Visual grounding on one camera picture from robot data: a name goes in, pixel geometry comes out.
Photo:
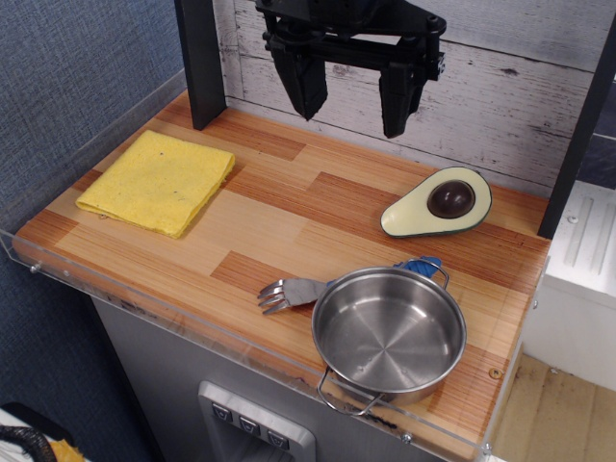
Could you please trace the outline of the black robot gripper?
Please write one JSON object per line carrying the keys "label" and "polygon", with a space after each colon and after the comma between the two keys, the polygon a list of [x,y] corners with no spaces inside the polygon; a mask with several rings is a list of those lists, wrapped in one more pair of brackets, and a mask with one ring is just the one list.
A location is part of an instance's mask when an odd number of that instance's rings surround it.
{"label": "black robot gripper", "polygon": [[444,71],[444,18],[408,1],[257,1],[266,49],[295,111],[310,120],[327,98],[325,63],[381,69],[384,135],[405,131],[427,80]]}

